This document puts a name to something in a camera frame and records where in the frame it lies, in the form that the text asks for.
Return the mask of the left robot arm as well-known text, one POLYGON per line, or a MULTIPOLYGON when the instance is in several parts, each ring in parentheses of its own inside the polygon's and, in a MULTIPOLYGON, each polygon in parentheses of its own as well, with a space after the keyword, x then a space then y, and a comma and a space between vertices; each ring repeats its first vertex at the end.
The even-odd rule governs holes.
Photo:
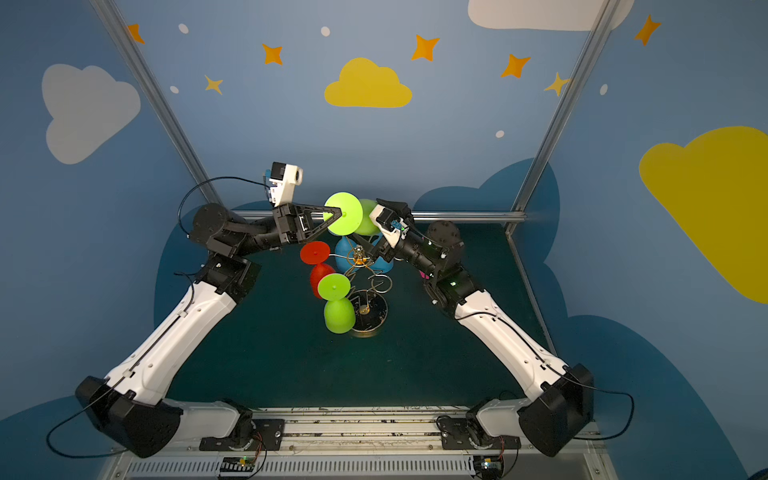
POLYGON ((88 376, 76 389, 93 426, 140 458, 194 439, 233 450, 252 447, 250 409, 232 401, 171 401, 168 390, 189 356, 252 289, 260 268, 249 255, 308 243, 342 216, 338 207, 284 204, 269 218, 248 221, 219 204, 201 207, 189 237, 208 257, 184 297, 105 378, 88 376))

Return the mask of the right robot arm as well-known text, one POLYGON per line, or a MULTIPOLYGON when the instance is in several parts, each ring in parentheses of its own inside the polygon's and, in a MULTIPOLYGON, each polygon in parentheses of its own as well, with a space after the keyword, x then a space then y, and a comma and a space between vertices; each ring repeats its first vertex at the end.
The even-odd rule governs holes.
POLYGON ((556 456, 594 417, 594 376, 548 351, 507 315, 462 263, 465 244, 451 222, 419 231, 408 204, 376 200, 368 214, 381 237, 361 241, 373 259, 414 266, 432 303, 472 332, 507 368, 527 402, 514 416, 540 453, 556 456))

